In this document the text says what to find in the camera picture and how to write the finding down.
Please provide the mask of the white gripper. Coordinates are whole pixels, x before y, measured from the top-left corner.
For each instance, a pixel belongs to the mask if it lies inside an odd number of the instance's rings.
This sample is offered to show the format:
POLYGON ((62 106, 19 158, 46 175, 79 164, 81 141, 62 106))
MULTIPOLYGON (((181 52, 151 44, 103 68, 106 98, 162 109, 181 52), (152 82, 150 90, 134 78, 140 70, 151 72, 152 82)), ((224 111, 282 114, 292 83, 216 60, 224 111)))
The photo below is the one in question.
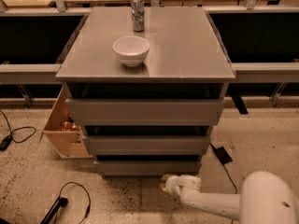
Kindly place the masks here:
POLYGON ((201 192, 202 181, 193 175, 163 175, 160 183, 161 189, 171 195, 182 197, 187 193, 201 192))

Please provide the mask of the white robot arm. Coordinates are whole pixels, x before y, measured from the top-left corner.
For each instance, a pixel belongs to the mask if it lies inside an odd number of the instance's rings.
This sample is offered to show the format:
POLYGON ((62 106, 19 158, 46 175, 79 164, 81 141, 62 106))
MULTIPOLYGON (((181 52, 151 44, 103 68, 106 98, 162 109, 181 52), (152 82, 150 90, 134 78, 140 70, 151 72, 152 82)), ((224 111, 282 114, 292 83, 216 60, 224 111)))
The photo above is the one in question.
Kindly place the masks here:
POLYGON ((299 200, 278 176, 250 174, 240 194, 204 193, 202 180, 193 175, 164 175, 161 188, 192 208, 240 224, 299 224, 299 200))

